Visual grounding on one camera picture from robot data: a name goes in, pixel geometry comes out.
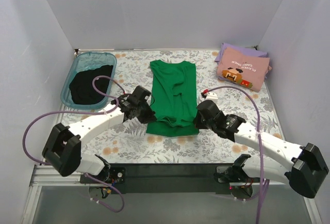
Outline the green t shirt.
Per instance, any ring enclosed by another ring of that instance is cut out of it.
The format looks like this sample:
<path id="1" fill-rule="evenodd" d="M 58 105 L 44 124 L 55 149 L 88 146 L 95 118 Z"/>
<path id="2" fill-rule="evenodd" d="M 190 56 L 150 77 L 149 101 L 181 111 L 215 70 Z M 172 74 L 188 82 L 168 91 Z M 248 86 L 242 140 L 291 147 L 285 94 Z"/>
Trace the green t shirt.
<path id="1" fill-rule="evenodd" d="M 197 113 L 196 65 L 155 60 L 150 67 L 156 121 L 147 125 L 146 132 L 165 137 L 197 135 L 199 130 L 193 123 Z"/>

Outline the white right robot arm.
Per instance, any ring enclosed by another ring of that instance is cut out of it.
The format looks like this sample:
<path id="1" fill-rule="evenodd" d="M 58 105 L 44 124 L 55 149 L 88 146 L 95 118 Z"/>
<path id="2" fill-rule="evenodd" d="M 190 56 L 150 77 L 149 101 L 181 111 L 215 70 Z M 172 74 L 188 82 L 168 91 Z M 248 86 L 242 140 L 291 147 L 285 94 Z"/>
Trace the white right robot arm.
<path id="1" fill-rule="evenodd" d="M 262 152 L 259 157 L 240 155 L 231 166 L 216 177 L 222 182 L 238 183 L 248 179 L 266 179 L 284 184 L 303 197 L 313 199 L 329 173 L 320 149 L 284 141 L 257 129 L 243 118 L 225 115 L 211 100 L 197 106 L 194 123 L 198 129 L 209 129 L 219 137 Z"/>

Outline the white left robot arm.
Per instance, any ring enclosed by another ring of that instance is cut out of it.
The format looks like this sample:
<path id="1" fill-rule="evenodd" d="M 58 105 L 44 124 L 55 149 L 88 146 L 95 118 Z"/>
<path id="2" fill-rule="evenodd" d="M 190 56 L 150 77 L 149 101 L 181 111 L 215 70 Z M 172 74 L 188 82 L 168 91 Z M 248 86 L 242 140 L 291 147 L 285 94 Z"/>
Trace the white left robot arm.
<path id="1" fill-rule="evenodd" d="M 82 121 L 68 126 L 56 124 L 43 148 L 42 156 L 63 177 L 80 172 L 107 181 L 111 165 L 100 155 L 84 153 L 83 147 L 96 136 L 128 120 L 136 118 L 142 124 L 156 121 L 155 112 L 148 103 L 150 97 L 150 91 L 137 86 L 133 93 L 119 96 Z"/>

